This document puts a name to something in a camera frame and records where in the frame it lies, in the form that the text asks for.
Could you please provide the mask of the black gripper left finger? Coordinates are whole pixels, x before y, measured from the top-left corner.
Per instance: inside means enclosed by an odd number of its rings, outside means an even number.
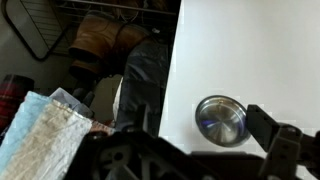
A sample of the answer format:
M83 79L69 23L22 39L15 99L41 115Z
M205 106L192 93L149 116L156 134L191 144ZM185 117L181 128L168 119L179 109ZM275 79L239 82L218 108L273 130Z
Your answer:
M136 131L143 131L145 129L145 119L146 119L146 109L147 105L140 105L136 111L136 118L134 123L134 129Z

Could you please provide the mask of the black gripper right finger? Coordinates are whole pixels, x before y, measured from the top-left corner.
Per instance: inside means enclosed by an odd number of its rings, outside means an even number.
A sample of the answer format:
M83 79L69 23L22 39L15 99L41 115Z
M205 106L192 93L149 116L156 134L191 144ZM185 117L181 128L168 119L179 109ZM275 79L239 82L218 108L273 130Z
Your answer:
M258 105L248 105L246 128L269 157L298 156L302 132L295 126L276 122Z

